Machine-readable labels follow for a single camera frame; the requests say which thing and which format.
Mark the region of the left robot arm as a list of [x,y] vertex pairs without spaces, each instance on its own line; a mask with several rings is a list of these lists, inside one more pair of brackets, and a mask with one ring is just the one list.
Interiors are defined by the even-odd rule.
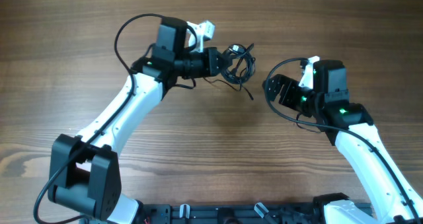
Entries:
[[144,117],[179,79],[214,77],[228,66],[215,47],[210,21],[194,24],[161,17],[157,39],[132,65],[122,90],[76,136],[60,135],[52,145],[49,179],[40,192],[51,202],[97,223],[149,223],[144,205],[122,193],[119,156]]

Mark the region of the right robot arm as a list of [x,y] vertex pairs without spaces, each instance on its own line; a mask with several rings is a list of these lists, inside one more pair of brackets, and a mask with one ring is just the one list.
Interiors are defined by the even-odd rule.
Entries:
[[350,163],[375,212],[368,215],[343,193],[327,194],[313,200],[317,222],[421,223],[422,198],[388,154],[368,111],[350,102],[344,64],[319,57],[296,60],[303,71],[300,81],[274,70],[265,78],[267,104],[279,116],[274,102],[314,118],[312,125]]

